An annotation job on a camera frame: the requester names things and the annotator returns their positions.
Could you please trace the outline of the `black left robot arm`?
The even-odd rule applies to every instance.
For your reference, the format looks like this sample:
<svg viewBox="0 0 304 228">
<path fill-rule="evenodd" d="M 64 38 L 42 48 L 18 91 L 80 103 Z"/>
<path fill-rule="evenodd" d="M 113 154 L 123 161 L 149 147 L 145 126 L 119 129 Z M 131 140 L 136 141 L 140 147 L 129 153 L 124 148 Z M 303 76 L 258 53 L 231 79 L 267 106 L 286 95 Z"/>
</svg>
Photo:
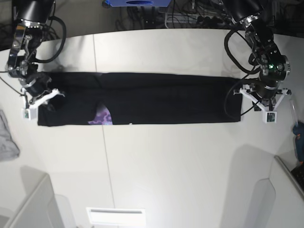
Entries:
<svg viewBox="0 0 304 228">
<path fill-rule="evenodd" d="M 259 66 L 254 71 L 242 69 L 247 74 L 259 72 L 258 79 L 248 82 L 253 85 L 252 92 L 240 89 L 261 110 L 275 112 L 284 96 L 290 91 L 279 90 L 279 85 L 290 73 L 290 64 L 282 55 L 274 42 L 274 34 L 261 18 L 263 5 L 258 0 L 222 0 L 224 10 L 234 24 L 245 29 L 245 35 L 252 48 L 254 65 Z"/>
</svg>

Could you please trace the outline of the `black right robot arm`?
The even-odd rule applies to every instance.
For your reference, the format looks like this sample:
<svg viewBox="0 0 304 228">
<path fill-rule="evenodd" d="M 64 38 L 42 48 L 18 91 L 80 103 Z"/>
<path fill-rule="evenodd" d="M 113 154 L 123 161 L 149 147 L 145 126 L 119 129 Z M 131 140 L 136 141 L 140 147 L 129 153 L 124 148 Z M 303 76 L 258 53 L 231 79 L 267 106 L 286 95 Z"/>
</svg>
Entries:
<svg viewBox="0 0 304 228">
<path fill-rule="evenodd" d="M 47 73 L 38 71 L 38 64 L 50 63 L 59 56 L 67 38 L 66 25 L 55 16 L 54 0 L 14 0 L 12 8 L 16 27 L 5 73 L 21 84 L 19 95 L 25 99 L 28 95 L 32 97 L 25 100 L 26 108 L 37 105 L 54 110 L 65 94 L 49 86 L 52 79 Z M 38 47 L 46 41 L 53 21 L 61 25 L 61 44 L 52 57 L 38 59 Z"/>
</svg>

